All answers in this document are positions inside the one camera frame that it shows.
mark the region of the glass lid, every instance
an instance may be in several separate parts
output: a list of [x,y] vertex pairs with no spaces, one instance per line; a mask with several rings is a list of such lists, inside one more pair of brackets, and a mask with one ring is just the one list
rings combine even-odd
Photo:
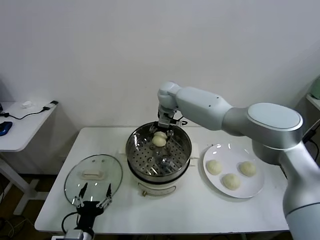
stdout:
[[85,158],[71,169],[64,183],[65,197],[71,204],[80,190],[84,192],[82,201],[102,201],[106,198],[111,184],[111,195],[118,190],[123,171],[120,162],[113,156],[100,154]]

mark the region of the cable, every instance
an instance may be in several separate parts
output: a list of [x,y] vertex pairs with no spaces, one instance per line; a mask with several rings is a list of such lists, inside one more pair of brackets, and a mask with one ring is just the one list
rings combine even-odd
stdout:
[[320,118],[303,134],[302,138],[304,138],[308,134],[308,132],[312,130],[315,127],[315,125],[317,125],[319,122],[320,122]]
[[[12,221],[13,219],[16,219],[16,218],[23,218],[23,220],[14,226],[10,221]],[[22,231],[22,229],[24,228],[25,222],[29,222],[32,226],[34,226],[34,224],[28,218],[25,218],[22,215],[13,216],[12,218],[10,218],[8,220],[4,220],[4,224],[9,225],[9,227],[11,229],[8,232],[8,234],[0,235],[0,239],[4,239],[5,238],[5,239],[9,239],[10,240],[10,239],[14,238],[15,236],[17,236]],[[17,230],[16,228],[19,227],[21,224],[23,224],[22,227],[19,230]]]
[[14,118],[14,119],[17,119],[17,120],[21,120],[21,119],[24,119],[25,117],[28,117],[28,116],[30,116],[30,115],[35,115],[35,114],[40,114],[40,113],[42,113],[42,112],[44,112],[45,111],[45,109],[42,109],[41,111],[38,111],[38,112],[33,112],[33,113],[29,113],[29,114],[27,114],[27,115],[24,115],[23,117],[16,117],[16,116],[12,116],[10,113],[9,113],[9,117],[12,117],[12,118]]
[[70,217],[70,216],[72,216],[72,215],[75,215],[75,214],[78,214],[78,212],[76,212],[76,211],[71,212],[71,213],[67,214],[67,215],[63,218],[63,220],[62,220],[62,222],[61,222],[61,228],[62,228],[62,231],[63,231],[64,234],[67,233],[66,230],[65,230],[65,227],[64,227],[65,220],[66,220],[68,217]]
[[310,143],[313,143],[313,144],[315,145],[315,147],[316,147],[316,155],[315,155],[314,161],[317,162],[317,158],[318,158],[318,156],[319,156],[319,146],[318,146],[318,144],[316,144],[316,142],[313,141],[312,139],[310,139],[309,142],[310,142]]

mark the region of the floor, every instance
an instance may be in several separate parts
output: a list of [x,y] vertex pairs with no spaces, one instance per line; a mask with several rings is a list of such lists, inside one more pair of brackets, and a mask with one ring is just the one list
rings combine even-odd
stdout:
[[[24,177],[27,182],[32,180],[31,177]],[[37,191],[49,192],[52,185],[55,182],[55,176],[42,176],[36,187]],[[0,175],[0,181],[3,186],[6,187],[8,180]],[[13,186],[10,191],[7,193],[3,201],[0,203],[0,217],[10,220],[14,215],[13,211],[18,204],[20,198],[22,197],[22,192]],[[37,216],[43,206],[44,202],[41,200],[30,201],[24,212],[23,216],[30,220],[30,222],[25,221],[24,225],[19,225],[15,230],[18,232],[13,238],[3,237],[7,235],[10,231],[8,224],[5,224],[1,228],[0,224],[0,240],[12,239],[12,240],[50,240],[52,235],[46,232],[37,231],[32,223],[37,219]],[[16,226],[22,221],[21,217],[15,217],[9,222],[13,226]],[[248,240],[255,239],[256,234],[247,234],[246,237]],[[130,236],[132,240],[241,240],[239,234],[228,234],[228,235],[135,235]],[[127,235],[97,235],[95,240],[121,240],[121,239],[130,239]],[[273,240],[292,240],[291,234],[289,232],[283,232],[278,236],[274,237]]]

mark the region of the table leg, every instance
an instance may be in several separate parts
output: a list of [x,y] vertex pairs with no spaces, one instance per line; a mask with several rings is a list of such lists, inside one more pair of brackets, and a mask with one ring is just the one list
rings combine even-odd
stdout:
[[29,200],[46,200],[48,192],[40,191],[37,192],[35,187],[37,186],[39,180],[33,179],[30,184],[28,184],[15,170],[12,169],[2,158],[0,158],[0,173],[3,174],[7,179],[10,180],[10,184],[17,186],[24,195],[20,199],[20,202],[16,206],[13,214],[21,215]]
[[247,240],[247,236],[245,233],[241,233],[241,240]]
[[37,192],[32,188],[12,167],[0,158],[0,173],[17,186],[22,192],[30,197],[34,197]]
[[10,190],[10,188],[12,187],[12,185],[13,185],[13,183],[9,182],[8,185],[5,187],[5,189],[3,189],[3,193],[0,194],[0,200],[7,195],[7,193]]

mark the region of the white plate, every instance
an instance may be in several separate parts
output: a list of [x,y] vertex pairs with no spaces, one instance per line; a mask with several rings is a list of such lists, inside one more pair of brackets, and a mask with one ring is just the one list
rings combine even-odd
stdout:
[[[203,168],[209,181],[221,192],[240,199],[251,198],[257,195],[263,188],[265,176],[258,166],[257,157],[248,153],[247,150],[234,145],[233,143],[219,143],[210,147],[203,156]],[[222,164],[222,172],[212,175],[208,172],[206,164],[210,160],[217,160]],[[243,175],[239,170],[239,165],[245,161],[253,162],[256,167],[256,174],[252,177]],[[222,183],[222,178],[226,174],[236,174],[241,185],[236,190],[226,188]]]

